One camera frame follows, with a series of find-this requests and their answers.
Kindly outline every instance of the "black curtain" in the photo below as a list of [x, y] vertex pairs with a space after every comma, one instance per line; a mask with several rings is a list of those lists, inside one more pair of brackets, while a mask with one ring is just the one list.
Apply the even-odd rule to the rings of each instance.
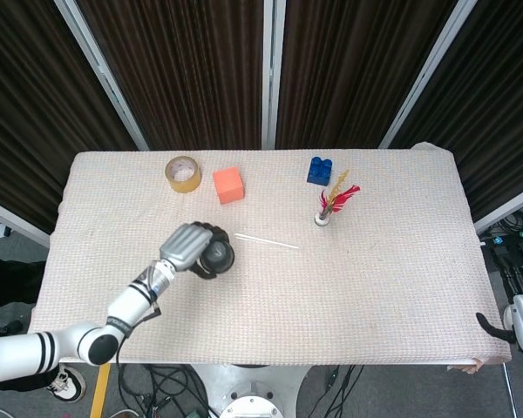
[[0, 205], [50, 233], [75, 155], [134, 149], [52, 0], [0, 0]]
[[255, 149], [263, 0], [78, 0], [155, 150]]
[[523, 192], [523, 2], [478, 2], [391, 147], [453, 152], [472, 216]]
[[277, 148], [376, 148], [456, 0], [288, 0]]

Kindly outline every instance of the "masking tape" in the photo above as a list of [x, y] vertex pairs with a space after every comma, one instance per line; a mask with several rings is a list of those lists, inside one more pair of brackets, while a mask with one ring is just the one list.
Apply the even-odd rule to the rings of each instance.
[[171, 187], [178, 193], [191, 192], [201, 182], [198, 163], [185, 156], [171, 159], [165, 167], [165, 175]]

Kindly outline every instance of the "blue lego brick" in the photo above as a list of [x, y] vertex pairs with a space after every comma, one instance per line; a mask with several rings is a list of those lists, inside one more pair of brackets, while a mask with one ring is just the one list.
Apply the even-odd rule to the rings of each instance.
[[319, 157], [313, 157], [306, 181], [315, 185], [328, 185], [332, 164], [330, 159], [322, 160]]

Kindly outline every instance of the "gray floor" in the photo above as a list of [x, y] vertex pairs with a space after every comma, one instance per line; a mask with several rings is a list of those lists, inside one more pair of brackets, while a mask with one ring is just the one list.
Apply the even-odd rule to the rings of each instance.
[[[0, 239], [0, 257], [5, 260], [45, 260], [46, 254], [45, 248], [15, 232], [7, 239]], [[503, 307], [506, 301], [500, 277], [497, 273], [492, 273], [490, 277], [499, 305]], [[30, 314], [31, 306], [10, 304], [0, 308], [0, 326], [14, 318], [21, 318], [28, 324]], [[52, 398], [44, 389], [22, 394], [0, 392], [0, 408], [16, 418], [89, 416], [98, 370], [82, 364], [73, 366], [84, 375], [87, 383], [87, 394], [82, 401], [64, 404]], [[507, 366], [518, 417], [523, 418], [523, 355], [514, 351], [513, 360]], [[298, 417], [305, 418], [323, 393], [328, 372], [327, 367], [313, 367], [310, 370], [298, 398]], [[117, 376], [116, 367], [113, 367], [103, 411], [106, 418], [123, 408], [118, 395]], [[136, 388], [149, 388], [147, 375], [140, 366], [131, 365], [127, 370], [127, 377]], [[313, 415], [315, 418], [323, 417], [341, 377], [340, 375], [336, 386], [322, 400]], [[185, 403], [183, 407], [189, 408], [187, 412], [194, 408], [192, 402]], [[180, 415], [169, 406], [161, 416]], [[344, 416], [501, 418], [511, 416], [511, 410], [504, 376], [499, 366], [483, 367], [473, 376], [458, 371], [447, 372], [445, 367], [440, 366], [367, 366], [357, 388], [346, 402]]]

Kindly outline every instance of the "orange foam cube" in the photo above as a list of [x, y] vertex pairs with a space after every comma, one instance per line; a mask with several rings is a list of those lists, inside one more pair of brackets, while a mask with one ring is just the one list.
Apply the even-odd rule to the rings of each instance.
[[214, 172], [213, 180], [222, 205], [244, 197], [244, 184], [236, 167]]

